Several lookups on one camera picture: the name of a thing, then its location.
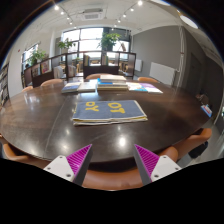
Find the pink triangular object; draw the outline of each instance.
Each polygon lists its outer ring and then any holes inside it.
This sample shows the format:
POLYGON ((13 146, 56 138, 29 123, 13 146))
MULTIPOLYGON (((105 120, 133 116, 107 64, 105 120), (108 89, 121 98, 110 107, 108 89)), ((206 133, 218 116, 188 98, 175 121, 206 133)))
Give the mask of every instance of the pink triangular object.
POLYGON ((151 178, 152 171, 156 167, 156 164, 159 160, 159 156, 155 153, 149 151, 148 149, 145 149, 139 145, 135 144, 135 148, 139 154, 139 157, 142 161, 142 164, 145 167, 145 170, 148 174, 148 176, 151 178))

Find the green plant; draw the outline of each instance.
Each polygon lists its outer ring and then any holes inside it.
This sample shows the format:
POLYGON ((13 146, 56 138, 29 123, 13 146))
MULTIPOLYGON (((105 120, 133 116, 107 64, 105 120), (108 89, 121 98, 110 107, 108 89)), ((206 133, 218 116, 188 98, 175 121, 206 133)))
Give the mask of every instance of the green plant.
POLYGON ((118 33, 103 33, 102 38, 97 46, 102 47, 102 50, 107 50, 108 48, 112 48, 116 45, 116 42, 119 41, 121 37, 118 33))
POLYGON ((32 53, 31 53, 31 56, 30 58, 28 59, 28 62, 31 64, 31 65, 34 65, 37 63, 37 60, 43 60, 44 57, 45 57, 45 51, 41 50, 41 49, 38 49, 38 50, 34 50, 32 53))
POLYGON ((60 41, 58 43, 59 48, 67 48, 68 49, 69 47, 72 47, 72 45, 75 46, 76 44, 69 41, 68 38, 66 38, 65 41, 60 41))

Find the gray wall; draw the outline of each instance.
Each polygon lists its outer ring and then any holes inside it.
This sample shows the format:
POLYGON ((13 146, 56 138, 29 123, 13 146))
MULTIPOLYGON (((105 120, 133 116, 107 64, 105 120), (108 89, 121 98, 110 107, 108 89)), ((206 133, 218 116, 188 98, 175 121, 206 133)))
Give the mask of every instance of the gray wall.
POLYGON ((217 114, 222 102, 223 95, 223 70, 210 58, 206 57, 206 72, 202 89, 209 98, 209 103, 212 104, 212 111, 217 114))
MULTIPOLYGON (((133 37, 133 53, 143 61, 142 71, 135 75, 149 77, 151 62, 178 69, 181 41, 178 26, 164 26, 141 32, 133 37)), ((179 74, 176 73, 174 85, 179 74)))
POLYGON ((185 67, 185 71, 183 73, 183 81, 181 84, 181 87, 185 88, 187 85, 187 81, 188 79, 191 79, 191 74, 190 74, 190 66, 191 66, 191 54, 193 54, 198 61, 201 63, 201 74, 199 74, 199 77, 201 77, 200 80, 200 85, 198 87, 198 89, 201 88, 201 85, 203 83, 203 77, 204 77, 204 73, 206 70, 206 63, 205 63, 205 59, 206 59, 206 55, 204 53, 204 51, 202 50, 201 46, 198 44, 198 42, 194 39, 194 37, 184 28, 184 33, 185 33, 185 39, 186 39, 186 67, 185 67))

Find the wooden tabletop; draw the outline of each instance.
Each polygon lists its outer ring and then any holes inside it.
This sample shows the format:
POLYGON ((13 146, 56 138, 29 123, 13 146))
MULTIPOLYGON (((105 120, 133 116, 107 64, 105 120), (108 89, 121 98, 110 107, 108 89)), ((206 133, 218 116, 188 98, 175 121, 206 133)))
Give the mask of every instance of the wooden tabletop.
POLYGON ((61 93, 64 83, 37 87, 12 97, 0 115, 0 133, 18 149, 53 160, 92 144, 91 163, 133 160, 134 144, 159 153, 190 136, 209 117, 184 89, 152 83, 163 94, 130 91, 61 93), (148 121, 74 126, 77 102, 136 100, 148 121))

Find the book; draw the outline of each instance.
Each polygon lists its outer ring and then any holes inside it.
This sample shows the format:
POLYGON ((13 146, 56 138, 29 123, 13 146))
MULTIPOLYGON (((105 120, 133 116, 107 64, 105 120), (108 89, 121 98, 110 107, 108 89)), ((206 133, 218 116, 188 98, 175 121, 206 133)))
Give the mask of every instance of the book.
POLYGON ((148 93, 163 93, 161 90, 153 86, 149 83, 140 83, 147 91, 148 93))
POLYGON ((202 109, 202 110, 203 110, 209 117, 212 116, 212 111, 209 109, 208 106, 202 105, 202 106, 201 106, 201 109, 202 109))
POLYGON ((97 90, 127 90, 128 86, 126 83, 114 82, 102 82, 99 78, 97 79, 97 90))
POLYGON ((148 92, 140 83, 126 82, 129 91, 148 92))
POLYGON ((81 84, 80 82, 68 83, 64 86, 61 92, 62 93, 77 92, 80 84, 81 84))
POLYGON ((78 102, 73 114, 74 125, 102 125, 147 121, 135 100, 78 102))
POLYGON ((96 84, 92 82, 82 82, 78 88, 78 92, 95 92, 96 84))
POLYGON ((126 78, 122 75, 101 75, 100 76, 101 82, 125 82, 126 78))

